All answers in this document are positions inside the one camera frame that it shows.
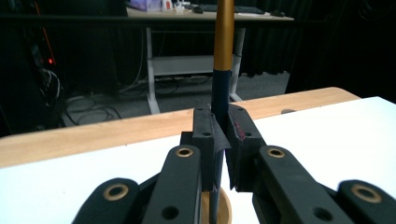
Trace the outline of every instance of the table leg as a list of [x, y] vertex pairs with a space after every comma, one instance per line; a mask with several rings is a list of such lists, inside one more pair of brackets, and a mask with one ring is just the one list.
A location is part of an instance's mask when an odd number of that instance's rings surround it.
[[159, 114], [157, 99], [155, 98], [155, 84], [154, 84], [154, 67], [152, 64], [152, 44], [151, 44], [151, 29], [146, 28], [146, 37], [148, 45], [148, 106], [151, 114]]
[[230, 83], [230, 97], [233, 101], [242, 101], [242, 99], [236, 94], [236, 85], [238, 84], [239, 69], [241, 67], [242, 60], [242, 49], [244, 47], [246, 28], [237, 29], [236, 46], [233, 55], [233, 72], [231, 74]]

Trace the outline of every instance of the computer equipment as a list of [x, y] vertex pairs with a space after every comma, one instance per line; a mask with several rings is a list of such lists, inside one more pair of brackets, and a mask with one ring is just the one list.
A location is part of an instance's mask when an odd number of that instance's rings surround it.
[[275, 17], [285, 17], [285, 13], [280, 10], [275, 10], [270, 13], [271, 16]]
[[[190, 6], [186, 6], [185, 8], [192, 9], [192, 11], [194, 11], [194, 9], [198, 10], [197, 7], [200, 8], [203, 12], [217, 12], [218, 11], [218, 5], [214, 5], [214, 4], [199, 4], [197, 6], [190, 5]], [[265, 13], [264, 11], [260, 10], [257, 7], [244, 7], [244, 6], [234, 6], [233, 12], [234, 13], [251, 13], [251, 14], [260, 14], [260, 15], [263, 15]]]
[[193, 7], [192, 8], [192, 12], [193, 13], [198, 13], [198, 14], [203, 14], [204, 13], [204, 9], [201, 7]]

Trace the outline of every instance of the screw hole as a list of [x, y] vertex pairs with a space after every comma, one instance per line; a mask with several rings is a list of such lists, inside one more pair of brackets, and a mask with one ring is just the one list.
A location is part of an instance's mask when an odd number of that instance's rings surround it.
[[168, 206], [163, 209], [163, 218], [167, 220], [175, 219], [178, 216], [178, 210], [174, 206]]
[[128, 187], [124, 184], [114, 184], [110, 185], [105, 189], [104, 197], [108, 201], [117, 201], [125, 197], [128, 193]]
[[285, 156], [285, 153], [280, 150], [280, 149], [276, 149], [276, 148], [270, 148], [267, 150], [268, 155], [275, 157], [275, 158], [283, 158]]
[[192, 155], [193, 152], [194, 151], [192, 151], [191, 149], [183, 147], [183, 148], [179, 149], [178, 151], [176, 151], [176, 154], [179, 157], [189, 157]]
[[332, 221], [332, 214], [324, 208], [314, 208], [314, 215], [322, 221]]
[[381, 195], [375, 190], [361, 184], [355, 184], [351, 190], [357, 197], [368, 203], [380, 203], [382, 201]]

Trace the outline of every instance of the metal bar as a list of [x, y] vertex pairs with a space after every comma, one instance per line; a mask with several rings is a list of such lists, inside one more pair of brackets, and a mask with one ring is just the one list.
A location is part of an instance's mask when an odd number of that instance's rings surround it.
[[213, 55], [154, 57], [152, 65], [155, 77], [210, 73], [213, 71]]
[[242, 99], [236, 94], [236, 85], [238, 84], [239, 69], [242, 61], [242, 49], [244, 47], [246, 28], [239, 28], [236, 36], [236, 46], [233, 55], [233, 72], [231, 75], [231, 86], [230, 86], [230, 97], [234, 101], [242, 101]]
[[146, 38], [148, 44], [148, 106], [151, 114], [159, 114], [157, 99], [155, 98], [154, 65], [152, 59], [151, 29], [146, 28]]
[[[235, 21], [235, 27], [245, 28], [328, 28], [330, 21]], [[0, 27], [215, 27], [215, 21], [186, 18], [128, 18], [88, 16], [0, 15]]]

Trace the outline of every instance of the white metal table frame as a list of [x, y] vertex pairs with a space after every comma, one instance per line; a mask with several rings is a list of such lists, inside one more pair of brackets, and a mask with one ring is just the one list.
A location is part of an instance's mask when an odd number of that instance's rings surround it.
[[[242, 101], [236, 94], [236, 86], [242, 60], [245, 31], [245, 28], [236, 29], [236, 46], [233, 51], [233, 71], [230, 83], [230, 98], [233, 101]], [[146, 28], [148, 46], [148, 106], [151, 114], [159, 114], [161, 112], [155, 97], [155, 77], [211, 73], [213, 72], [213, 55], [153, 57], [151, 34], [151, 28]]]

